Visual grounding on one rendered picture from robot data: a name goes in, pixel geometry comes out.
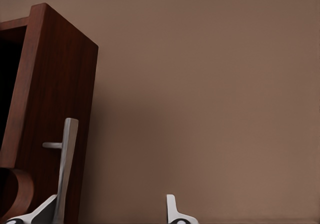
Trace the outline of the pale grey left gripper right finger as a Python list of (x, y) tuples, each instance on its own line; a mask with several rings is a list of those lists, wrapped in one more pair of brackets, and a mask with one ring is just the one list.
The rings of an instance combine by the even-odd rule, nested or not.
[(195, 217), (178, 211), (176, 197), (173, 194), (166, 195), (166, 208), (168, 224), (199, 224)]

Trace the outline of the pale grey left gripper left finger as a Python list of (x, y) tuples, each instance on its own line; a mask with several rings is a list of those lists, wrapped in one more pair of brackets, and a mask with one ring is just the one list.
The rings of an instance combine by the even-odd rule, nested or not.
[(57, 195), (50, 196), (31, 213), (8, 219), (5, 224), (52, 224), (57, 203)]

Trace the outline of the brown wooden round cup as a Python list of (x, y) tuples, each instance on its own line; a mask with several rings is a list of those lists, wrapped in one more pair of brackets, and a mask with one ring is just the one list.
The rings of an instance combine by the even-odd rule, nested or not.
[(27, 172), (0, 167), (0, 222), (25, 214), (33, 195), (34, 183)]

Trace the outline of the dark brown wooden drawer box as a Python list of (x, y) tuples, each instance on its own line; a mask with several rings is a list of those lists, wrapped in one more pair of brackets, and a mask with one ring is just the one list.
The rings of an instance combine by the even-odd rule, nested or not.
[(28, 173), (26, 213), (58, 191), (60, 143), (67, 118), (78, 130), (64, 222), (77, 224), (97, 68), (98, 46), (46, 3), (0, 22), (0, 168)]

